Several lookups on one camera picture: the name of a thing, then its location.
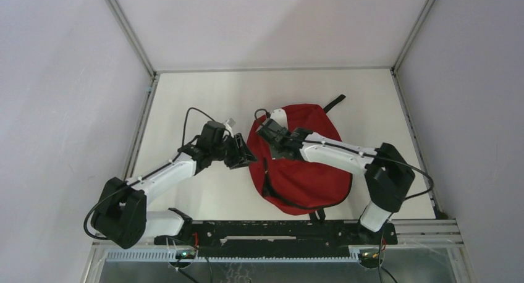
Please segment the red student backpack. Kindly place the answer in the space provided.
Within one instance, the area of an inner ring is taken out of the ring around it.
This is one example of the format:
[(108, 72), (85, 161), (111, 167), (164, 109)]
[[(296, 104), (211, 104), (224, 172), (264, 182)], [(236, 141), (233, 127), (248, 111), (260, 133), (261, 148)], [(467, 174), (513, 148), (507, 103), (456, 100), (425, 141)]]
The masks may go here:
[[(325, 107), (292, 104), (282, 109), (291, 129), (303, 127), (340, 140), (327, 113), (344, 99), (345, 95), (339, 95)], [(324, 220), (324, 209), (340, 204), (350, 194), (353, 175), (324, 164), (273, 159), (269, 145), (256, 133), (259, 126), (258, 122), (253, 123), (247, 139), (247, 146), (257, 158), (248, 167), (256, 191), (283, 213)]]

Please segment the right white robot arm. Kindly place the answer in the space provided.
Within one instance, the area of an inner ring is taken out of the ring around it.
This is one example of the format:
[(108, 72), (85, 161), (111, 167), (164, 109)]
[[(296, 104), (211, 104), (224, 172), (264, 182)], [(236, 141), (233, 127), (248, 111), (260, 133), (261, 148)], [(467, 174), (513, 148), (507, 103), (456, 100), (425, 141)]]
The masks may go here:
[(383, 225), (400, 211), (415, 180), (416, 168), (388, 143), (364, 148), (304, 128), (291, 132), (273, 119), (260, 123), (256, 133), (282, 158), (323, 164), (365, 178), (370, 201), (357, 226), (364, 243), (380, 238)]

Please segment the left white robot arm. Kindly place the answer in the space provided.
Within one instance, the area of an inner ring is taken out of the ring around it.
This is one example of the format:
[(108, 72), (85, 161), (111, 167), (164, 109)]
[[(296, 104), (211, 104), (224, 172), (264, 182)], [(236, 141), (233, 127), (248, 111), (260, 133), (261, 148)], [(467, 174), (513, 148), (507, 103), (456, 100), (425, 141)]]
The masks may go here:
[(185, 244), (192, 239), (193, 227), (184, 222), (182, 215), (171, 210), (150, 211), (149, 205), (215, 161), (222, 161), (229, 169), (238, 169), (256, 160), (241, 133), (232, 134), (229, 124), (210, 120), (200, 134), (159, 167), (126, 180), (109, 179), (99, 201), (87, 213), (83, 229), (87, 236), (112, 241), (123, 249), (162, 235)]

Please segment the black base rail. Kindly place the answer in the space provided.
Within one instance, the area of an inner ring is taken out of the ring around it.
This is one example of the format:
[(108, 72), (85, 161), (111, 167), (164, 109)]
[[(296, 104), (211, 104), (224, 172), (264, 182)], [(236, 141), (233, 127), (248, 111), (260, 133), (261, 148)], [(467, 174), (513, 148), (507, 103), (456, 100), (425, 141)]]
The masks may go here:
[(192, 221), (177, 235), (161, 235), (155, 245), (197, 247), (208, 258), (348, 258), (351, 247), (397, 245), (395, 226), (371, 232), (357, 221)]

